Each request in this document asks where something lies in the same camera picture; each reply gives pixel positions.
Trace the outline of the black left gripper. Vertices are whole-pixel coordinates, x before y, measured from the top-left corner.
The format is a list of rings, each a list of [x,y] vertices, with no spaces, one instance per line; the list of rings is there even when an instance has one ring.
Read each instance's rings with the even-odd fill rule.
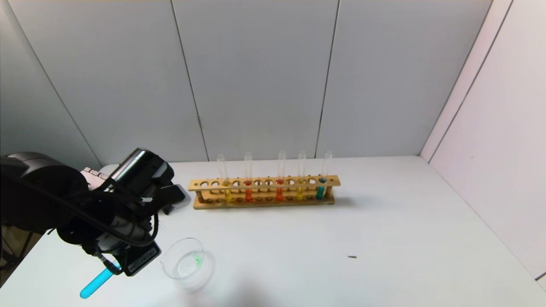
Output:
[[[111,227],[114,231],[128,237],[131,243],[108,232],[96,239],[96,256],[107,268],[107,272],[114,275],[123,273],[131,277],[161,254],[160,247],[154,241],[159,230],[158,214],[139,223],[115,217]]]

